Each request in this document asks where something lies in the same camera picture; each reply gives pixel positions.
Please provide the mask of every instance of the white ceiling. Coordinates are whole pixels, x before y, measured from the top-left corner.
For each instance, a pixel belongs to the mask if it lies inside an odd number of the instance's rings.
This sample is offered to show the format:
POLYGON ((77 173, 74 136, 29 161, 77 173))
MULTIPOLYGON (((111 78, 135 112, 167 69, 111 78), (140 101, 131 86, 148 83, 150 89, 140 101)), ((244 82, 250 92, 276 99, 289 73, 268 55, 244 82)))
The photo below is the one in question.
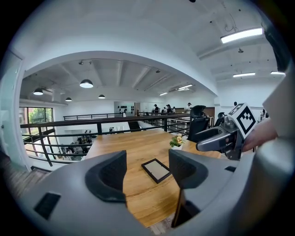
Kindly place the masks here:
MULTIPOLYGON (((48 24, 59 24, 64 18, 71 21, 86 12, 89 15, 97 8, 101 12, 115 11, 118 16, 127 13, 156 23, 186 43, 216 81, 232 79, 233 74, 254 71, 257 79, 272 77, 270 72, 277 70, 272 47, 263 35, 224 45, 220 40, 220 37, 235 32, 235 27, 240 31, 261 26, 257 11, 244 1, 197 0, 190 3, 189 0, 75 0, 71 4, 68 1, 56 1, 50 7, 62 8, 62 5, 66 6, 66 11, 53 11, 54 15, 50 15, 48 24)), ((46 25, 39 28, 38 35, 42 35, 41 32, 46 35, 45 29, 46 25)), ((39 86, 60 89, 62 93, 70 94, 79 88, 79 83, 85 78, 90 79, 94 87, 129 87, 155 94, 189 83, 195 85, 192 90, 199 86, 196 80, 184 78, 181 74, 171 74, 161 68, 130 61, 94 58, 84 60, 83 65, 78 62, 74 60, 53 65, 26 77, 21 95, 29 96, 39 86)))

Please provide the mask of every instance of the wooden table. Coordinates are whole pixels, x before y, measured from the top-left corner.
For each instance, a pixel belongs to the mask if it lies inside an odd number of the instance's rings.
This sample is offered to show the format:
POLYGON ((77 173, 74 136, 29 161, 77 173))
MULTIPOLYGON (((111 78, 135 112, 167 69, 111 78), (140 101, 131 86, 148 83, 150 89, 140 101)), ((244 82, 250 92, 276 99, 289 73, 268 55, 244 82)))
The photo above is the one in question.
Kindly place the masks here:
MULTIPOLYGON (((157 158, 169 166, 168 150, 172 134, 162 130, 147 130, 114 135, 100 135, 94 141, 86 159, 116 151, 127 151, 127 172, 123 181, 127 208, 145 227, 149 227, 175 212, 179 187, 170 175, 156 184, 141 164, 157 158)), ((183 151, 220 158, 219 152, 200 152, 195 143, 186 141, 183 151)))

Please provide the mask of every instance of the robotic arm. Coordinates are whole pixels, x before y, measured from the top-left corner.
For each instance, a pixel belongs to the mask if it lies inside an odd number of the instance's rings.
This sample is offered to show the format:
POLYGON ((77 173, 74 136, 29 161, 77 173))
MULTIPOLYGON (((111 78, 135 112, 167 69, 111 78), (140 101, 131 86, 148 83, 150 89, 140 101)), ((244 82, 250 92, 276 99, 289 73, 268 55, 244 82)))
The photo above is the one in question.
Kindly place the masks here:
POLYGON ((246 137, 257 121, 246 103, 235 106, 221 118, 221 124, 194 134, 199 151, 219 151, 230 160, 239 160, 246 137))

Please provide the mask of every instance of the human hand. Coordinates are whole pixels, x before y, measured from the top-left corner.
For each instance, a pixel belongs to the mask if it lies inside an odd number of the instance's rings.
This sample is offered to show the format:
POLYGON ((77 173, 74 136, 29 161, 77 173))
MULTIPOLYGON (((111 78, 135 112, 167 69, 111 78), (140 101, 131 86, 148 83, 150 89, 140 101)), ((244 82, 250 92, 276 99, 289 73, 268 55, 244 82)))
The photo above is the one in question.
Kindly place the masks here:
POLYGON ((260 146, 263 143, 275 139, 277 132, 273 126, 271 119, 267 118, 264 121, 258 123, 251 133, 246 137, 243 152, 251 150, 256 146, 260 146))

